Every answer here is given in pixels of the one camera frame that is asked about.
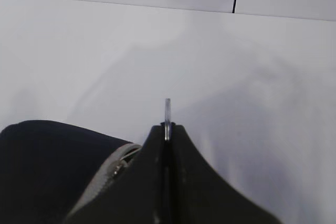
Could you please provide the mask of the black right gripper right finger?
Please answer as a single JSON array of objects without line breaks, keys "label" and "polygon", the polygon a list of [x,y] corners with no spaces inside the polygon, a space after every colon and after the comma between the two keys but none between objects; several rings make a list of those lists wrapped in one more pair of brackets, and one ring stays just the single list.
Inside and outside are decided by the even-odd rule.
[{"label": "black right gripper right finger", "polygon": [[173,124],[169,147],[172,223],[279,223],[224,180],[205,160],[182,125]]}]

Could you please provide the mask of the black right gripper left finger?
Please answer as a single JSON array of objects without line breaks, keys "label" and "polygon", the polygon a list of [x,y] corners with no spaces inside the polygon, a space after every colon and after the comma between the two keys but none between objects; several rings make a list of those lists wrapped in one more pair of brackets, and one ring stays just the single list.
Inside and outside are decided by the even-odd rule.
[{"label": "black right gripper left finger", "polygon": [[153,126],[145,143],[126,144],[100,166],[65,223],[165,223],[164,127]]}]

